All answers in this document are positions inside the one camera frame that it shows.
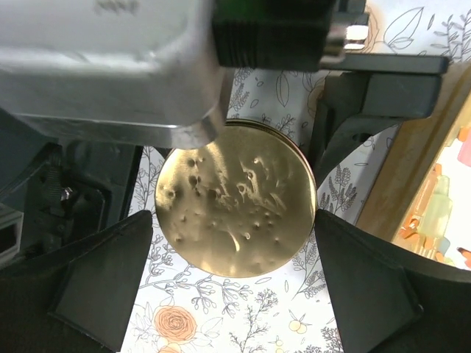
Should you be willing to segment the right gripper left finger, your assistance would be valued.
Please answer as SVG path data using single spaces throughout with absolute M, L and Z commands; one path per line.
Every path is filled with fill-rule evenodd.
M 142 210 L 1 270 L 2 352 L 120 352 L 152 241 Z

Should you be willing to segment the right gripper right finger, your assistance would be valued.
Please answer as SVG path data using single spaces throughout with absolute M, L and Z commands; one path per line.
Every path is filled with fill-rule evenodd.
M 470 272 L 370 235 L 326 210 L 314 225 L 345 352 L 469 352 Z

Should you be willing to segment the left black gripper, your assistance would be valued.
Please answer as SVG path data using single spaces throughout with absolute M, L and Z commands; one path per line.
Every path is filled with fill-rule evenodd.
M 218 1 L 212 27 L 227 68 L 328 70 L 316 104 L 308 161 L 326 177 L 369 137 L 428 118 L 449 60 L 365 54 L 363 1 Z

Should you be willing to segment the gold jar lid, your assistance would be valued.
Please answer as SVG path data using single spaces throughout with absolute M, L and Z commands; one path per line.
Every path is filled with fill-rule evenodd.
M 197 149 L 174 149 L 155 187 L 161 231 L 190 265 L 247 278 L 285 265 L 307 243 L 316 183 L 300 148 L 273 127 L 229 120 Z

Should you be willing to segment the tin of popsicle candies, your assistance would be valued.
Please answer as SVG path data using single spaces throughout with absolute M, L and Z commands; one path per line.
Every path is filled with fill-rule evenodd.
M 470 269 L 470 63 L 449 68 L 430 118 L 400 126 L 356 226 Z

